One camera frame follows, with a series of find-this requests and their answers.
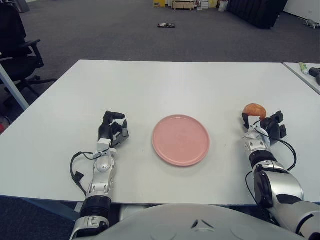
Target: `box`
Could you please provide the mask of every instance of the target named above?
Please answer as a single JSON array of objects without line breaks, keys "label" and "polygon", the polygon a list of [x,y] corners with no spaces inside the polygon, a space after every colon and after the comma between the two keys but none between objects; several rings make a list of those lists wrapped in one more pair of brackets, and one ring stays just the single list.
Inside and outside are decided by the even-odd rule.
[{"label": "box", "polygon": [[183,1],[173,1],[172,2],[172,8],[173,9],[184,9],[185,3]]},{"label": "box", "polygon": [[184,8],[185,9],[193,9],[195,7],[193,2],[185,2],[184,3]]},{"label": "box", "polygon": [[164,8],[166,6],[166,0],[153,0],[153,6]]},{"label": "box", "polygon": [[218,0],[209,0],[209,8],[215,9],[217,8]]}]

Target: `floor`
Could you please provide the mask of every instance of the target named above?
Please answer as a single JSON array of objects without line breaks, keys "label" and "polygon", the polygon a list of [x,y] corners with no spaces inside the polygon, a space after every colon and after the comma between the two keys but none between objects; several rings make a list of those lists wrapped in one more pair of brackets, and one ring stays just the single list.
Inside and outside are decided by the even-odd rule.
[{"label": "floor", "polygon": [[[58,79],[80,59],[320,63],[320,31],[286,13],[265,30],[229,12],[154,8],[150,0],[39,0],[29,7],[21,18],[27,39],[41,39],[45,66],[35,74],[43,79]],[[176,28],[157,28],[163,22]],[[35,89],[43,93],[50,85]],[[28,90],[22,93],[29,103],[36,100]],[[0,102],[7,97],[1,87]],[[0,111],[12,121],[22,113],[14,101],[10,107],[0,104]],[[257,207],[234,209],[263,218]],[[10,197],[0,197],[0,216],[0,239],[8,240],[67,240],[74,224]]]}]

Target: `chair base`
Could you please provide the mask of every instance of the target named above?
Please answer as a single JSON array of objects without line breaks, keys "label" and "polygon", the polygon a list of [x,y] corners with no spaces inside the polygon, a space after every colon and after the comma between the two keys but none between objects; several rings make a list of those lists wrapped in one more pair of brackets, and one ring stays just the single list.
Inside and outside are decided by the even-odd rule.
[{"label": "chair base", "polygon": [[[40,97],[40,94],[34,90],[31,85],[38,85],[38,84],[46,84],[46,83],[50,83],[50,82],[56,82],[57,79],[55,78],[51,78],[51,79],[46,79],[46,80],[41,80],[41,77],[40,76],[37,76],[35,75],[34,77],[30,78],[30,79],[23,79],[21,80],[19,83],[17,83],[15,86],[16,88],[19,90],[19,92],[21,92],[23,89],[27,88],[29,89],[34,95],[36,95],[37,97]],[[7,88],[4,88],[4,90],[9,93],[9,89]],[[15,98],[11,95],[10,97],[8,97],[4,102],[3,104],[6,106],[6,107],[9,107],[10,106],[10,103],[12,100],[14,100]]]}]

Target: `black cabinet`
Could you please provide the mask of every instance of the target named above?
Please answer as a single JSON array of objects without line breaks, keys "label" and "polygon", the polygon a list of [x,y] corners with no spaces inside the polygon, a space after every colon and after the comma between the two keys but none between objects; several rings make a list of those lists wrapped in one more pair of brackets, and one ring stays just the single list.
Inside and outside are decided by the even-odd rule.
[{"label": "black cabinet", "polygon": [[229,0],[228,11],[262,28],[273,27],[288,0]]}]

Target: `white table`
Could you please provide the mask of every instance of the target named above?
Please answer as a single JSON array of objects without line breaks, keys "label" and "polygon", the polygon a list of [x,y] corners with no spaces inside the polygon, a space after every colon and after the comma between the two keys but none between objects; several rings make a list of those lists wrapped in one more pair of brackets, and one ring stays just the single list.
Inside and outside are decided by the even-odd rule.
[{"label": "white table", "polygon": [[[242,110],[281,110],[298,155],[291,171],[305,200],[319,202],[320,97],[281,63],[185,63],[80,60],[0,136],[0,195],[82,202],[69,172],[78,151],[96,149],[106,110],[126,114],[130,138],[117,148],[114,203],[251,205],[245,175]],[[159,120],[184,114],[208,130],[207,157],[191,167],[162,161],[152,147]],[[293,156],[280,143],[276,158]],[[74,169],[92,179],[92,161]]]},{"label": "white table", "polygon": [[[301,71],[299,63],[285,62],[284,65],[320,95],[320,85],[316,82],[316,78],[311,75],[304,74]],[[306,66],[308,70],[310,68],[320,68],[320,64],[316,63],[307,63]]]}]

